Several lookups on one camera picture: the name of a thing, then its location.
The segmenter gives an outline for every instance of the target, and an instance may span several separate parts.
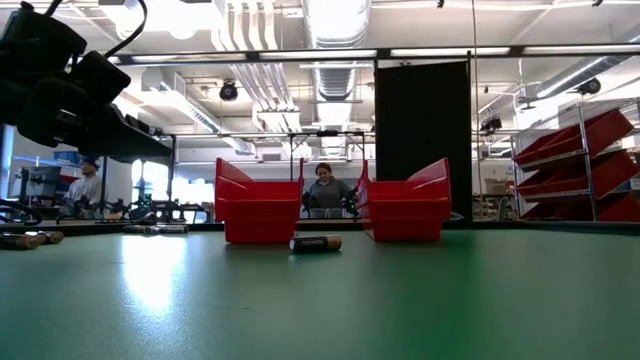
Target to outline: black panel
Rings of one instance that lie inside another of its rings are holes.
[[[376,71],[376,178],[406,180],[449,159],[453,211],[472,219],[468,62]]]

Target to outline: person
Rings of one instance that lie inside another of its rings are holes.
[[[342,199],[351,189],[343,181],[332,175],[331,165],[320,163],[316,166],[318,180],[309,187],[309,194],[314,197],[315,207],[321,209],[340,209]]]
[[[102,178],[98,176],[98,169],[99,166],[96,158],[84,158],[80,163],[82,178],[71,183],[69,191],[64,194],[65,200],[78,201],[82,199],[82,196],[86,196],[89,204],[99,203],[102,190]]]

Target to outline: battery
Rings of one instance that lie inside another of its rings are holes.
[[[44,244],[44,235],[10,234],[0,235],[0,248],[12,250],[32,250]]]
[[[27,235],[40,235],[44,236],[44,244],[58,244],[64,239],[64,234],[60,231],[38,231],[27,232]]]
[[[289,241],[289,248],[296,254],[337,251],[342,247],[342,238],[338,235],[297,236]]]

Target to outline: gray shirt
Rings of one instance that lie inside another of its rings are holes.
[[[90,178],[83,177],[74,181],[71,186],[69,186],[69,191],[64,195],[64,197],[77,201],[82,198],[82,195],[84,195],[89,199],[90,204],[97,204],[100,202],[101,189],[102,179],[99,176],[96,175]]]
[[[341,200],[350,190],[347,184],[336,179],[331,179],[331,181],[324,185],[316,181],[309,187],[309,193],[316,198],[321,208],[342,207]]]

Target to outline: dark hair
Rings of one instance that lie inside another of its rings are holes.
[[[320,163],[320,164],[318,164],[318,166],[316,166],[316,175],[318,175],[318,170],[319,169],[325,169],[328,172],[332,172],[331,171],[331,165],[329,165],[327,163]]]

